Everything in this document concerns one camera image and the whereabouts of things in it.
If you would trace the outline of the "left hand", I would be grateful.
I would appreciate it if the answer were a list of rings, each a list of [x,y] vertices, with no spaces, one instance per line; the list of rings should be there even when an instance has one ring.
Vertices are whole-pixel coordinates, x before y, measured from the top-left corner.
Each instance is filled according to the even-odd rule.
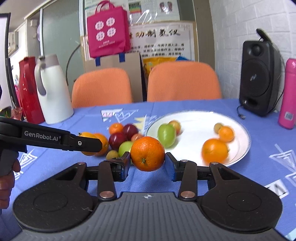
[[[10,173],[0,178],[0,209],[7,209],[10,204],[11,191],[15,186],[14,172],[20,172],[21,167],[18,160],[15,160]]]

